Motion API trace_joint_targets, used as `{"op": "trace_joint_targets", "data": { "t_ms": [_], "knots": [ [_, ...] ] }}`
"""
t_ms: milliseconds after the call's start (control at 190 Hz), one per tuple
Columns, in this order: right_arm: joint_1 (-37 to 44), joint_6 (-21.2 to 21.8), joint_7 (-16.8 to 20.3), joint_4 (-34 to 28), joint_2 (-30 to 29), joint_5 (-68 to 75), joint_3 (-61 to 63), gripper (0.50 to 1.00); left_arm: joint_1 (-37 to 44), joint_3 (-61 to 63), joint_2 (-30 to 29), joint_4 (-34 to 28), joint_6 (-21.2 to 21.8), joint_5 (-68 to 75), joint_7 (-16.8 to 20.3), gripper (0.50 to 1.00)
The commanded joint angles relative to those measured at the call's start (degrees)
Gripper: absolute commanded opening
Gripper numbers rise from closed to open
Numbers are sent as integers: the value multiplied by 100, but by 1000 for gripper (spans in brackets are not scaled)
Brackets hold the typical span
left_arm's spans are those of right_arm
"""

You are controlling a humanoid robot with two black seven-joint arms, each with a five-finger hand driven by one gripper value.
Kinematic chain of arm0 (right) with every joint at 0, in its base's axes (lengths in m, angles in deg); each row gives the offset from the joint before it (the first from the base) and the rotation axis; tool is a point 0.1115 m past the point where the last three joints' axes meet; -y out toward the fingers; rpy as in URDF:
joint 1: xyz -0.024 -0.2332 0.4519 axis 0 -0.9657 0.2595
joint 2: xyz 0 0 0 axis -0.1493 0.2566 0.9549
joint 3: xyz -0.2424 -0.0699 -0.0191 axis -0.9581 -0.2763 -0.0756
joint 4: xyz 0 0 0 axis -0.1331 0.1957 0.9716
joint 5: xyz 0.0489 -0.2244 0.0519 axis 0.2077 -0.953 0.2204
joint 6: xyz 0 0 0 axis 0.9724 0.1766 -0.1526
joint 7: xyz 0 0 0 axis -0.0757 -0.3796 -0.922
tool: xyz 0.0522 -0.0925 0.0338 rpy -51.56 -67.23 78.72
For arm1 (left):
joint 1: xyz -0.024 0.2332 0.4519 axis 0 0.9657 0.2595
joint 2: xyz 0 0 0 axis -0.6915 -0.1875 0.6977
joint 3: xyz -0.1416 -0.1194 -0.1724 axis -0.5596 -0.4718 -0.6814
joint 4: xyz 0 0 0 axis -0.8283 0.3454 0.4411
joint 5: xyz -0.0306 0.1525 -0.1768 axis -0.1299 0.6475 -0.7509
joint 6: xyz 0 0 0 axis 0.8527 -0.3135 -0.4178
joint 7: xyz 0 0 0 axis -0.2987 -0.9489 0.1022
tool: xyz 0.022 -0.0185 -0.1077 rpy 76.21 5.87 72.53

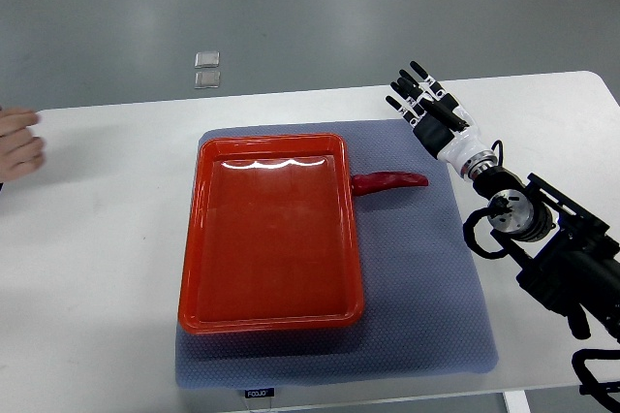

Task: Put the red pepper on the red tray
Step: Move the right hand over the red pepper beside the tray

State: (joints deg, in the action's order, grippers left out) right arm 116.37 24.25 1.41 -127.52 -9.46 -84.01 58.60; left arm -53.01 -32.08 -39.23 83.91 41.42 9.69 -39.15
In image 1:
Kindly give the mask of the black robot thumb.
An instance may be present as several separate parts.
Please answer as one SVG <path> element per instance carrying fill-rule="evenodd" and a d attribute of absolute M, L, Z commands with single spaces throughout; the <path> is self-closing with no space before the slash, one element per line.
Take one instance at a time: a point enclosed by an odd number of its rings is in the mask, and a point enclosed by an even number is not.
<path fill-rule="evenodd" d="M 436 100 L 422 98 L 419 101 L 419 104 L 451 131 L 464 131 L 469 127 L 469 124 L 464 119 L 457 116 L 453 111 L 442 106 Z"/>

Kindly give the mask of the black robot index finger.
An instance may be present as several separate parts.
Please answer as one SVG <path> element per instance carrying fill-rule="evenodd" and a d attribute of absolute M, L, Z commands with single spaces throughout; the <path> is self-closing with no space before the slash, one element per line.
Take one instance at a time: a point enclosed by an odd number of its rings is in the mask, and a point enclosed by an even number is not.
<path fill-rule="evenodd" d="M 434 96 L 445 96 L 446 90 L 439 81 L 433 78 L 417 61 L 410 62 L 411 69 L 421 78 L 421 81 Z"/>

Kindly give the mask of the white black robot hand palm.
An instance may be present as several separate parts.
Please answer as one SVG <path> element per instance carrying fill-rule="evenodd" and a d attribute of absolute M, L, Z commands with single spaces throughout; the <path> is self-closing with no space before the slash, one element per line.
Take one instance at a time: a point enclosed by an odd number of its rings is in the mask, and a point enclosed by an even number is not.
<path fill-rule="evenodd" d="M 464 107 L 447 92 L 434 100 L 464 119 L 469 127 L 451 131 L 425 111 L 413 132 L 426 151 L 451 165 L 461 178 L 476 178 L 482 171 L 497 167 L 498 157 L 481 141 L 479 126 Z"/>

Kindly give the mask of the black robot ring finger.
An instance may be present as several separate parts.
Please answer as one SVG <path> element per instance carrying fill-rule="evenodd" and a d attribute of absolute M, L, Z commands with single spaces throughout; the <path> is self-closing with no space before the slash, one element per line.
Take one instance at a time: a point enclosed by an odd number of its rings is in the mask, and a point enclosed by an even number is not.
<path fill-rule="evenodd" d="M 398 78 L 397 81 L 392 81 L 390 86 L 411 110 L 425 112 L 424 107 L 420 104 L 424 93 L 416 83 L 405 78 Z"/>

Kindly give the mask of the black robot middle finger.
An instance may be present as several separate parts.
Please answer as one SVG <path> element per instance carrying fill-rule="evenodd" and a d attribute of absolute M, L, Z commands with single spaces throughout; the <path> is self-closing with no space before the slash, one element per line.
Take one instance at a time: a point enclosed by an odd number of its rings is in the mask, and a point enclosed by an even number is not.
<path fill-rule="evenodd" d="M 421 102 L 422 100 L 433 102 L 431 86 L 434 84 L 434 78 L 426 72 L 418 75 L 421 81 L 417 81 L 404 69 L 399 71 L 398 86 L 404 91 L 404 98 L 413 102 Z"/>

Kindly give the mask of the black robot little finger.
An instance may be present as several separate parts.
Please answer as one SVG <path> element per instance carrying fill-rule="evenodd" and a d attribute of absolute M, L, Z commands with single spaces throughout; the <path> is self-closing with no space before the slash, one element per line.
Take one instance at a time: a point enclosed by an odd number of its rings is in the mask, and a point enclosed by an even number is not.
<path fill-rule="evenodd" d="M 393 97 L 387 95 L 386 101 L 407 121 L 410 126 L 417 126 L 420 116 L 411 109 L 401 105 Z"/>

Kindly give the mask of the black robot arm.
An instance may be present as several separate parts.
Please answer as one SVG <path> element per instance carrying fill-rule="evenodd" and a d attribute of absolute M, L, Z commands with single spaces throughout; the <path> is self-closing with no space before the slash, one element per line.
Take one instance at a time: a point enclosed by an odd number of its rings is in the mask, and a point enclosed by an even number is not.
<path fill-rule="evenodd" d="M 481 141 L 463 106 L 417 62 L 391 83 L 387 102 L 435 159 L 486 199 L 463 224 L 471 251 L 486 260 L 511 257 L 519 286 L 568 321 L 573 336 L 590 335 L 589 316 L 619 336 L 619 244 L 608 225 L 534 174 L 521 180 L 503 165 L 503 145 Z"/>

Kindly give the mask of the person's bare hand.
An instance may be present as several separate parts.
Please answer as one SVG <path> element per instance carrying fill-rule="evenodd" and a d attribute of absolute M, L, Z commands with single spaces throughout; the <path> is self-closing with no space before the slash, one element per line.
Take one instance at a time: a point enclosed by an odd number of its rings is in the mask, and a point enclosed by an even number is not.
<path fill-rule="evenodd" d="M 32 128 L 40 116 L 32 110 L 1 110 L 1 183 L 12 182 L 36 172 L 45 162 L 45 142 Z"/>

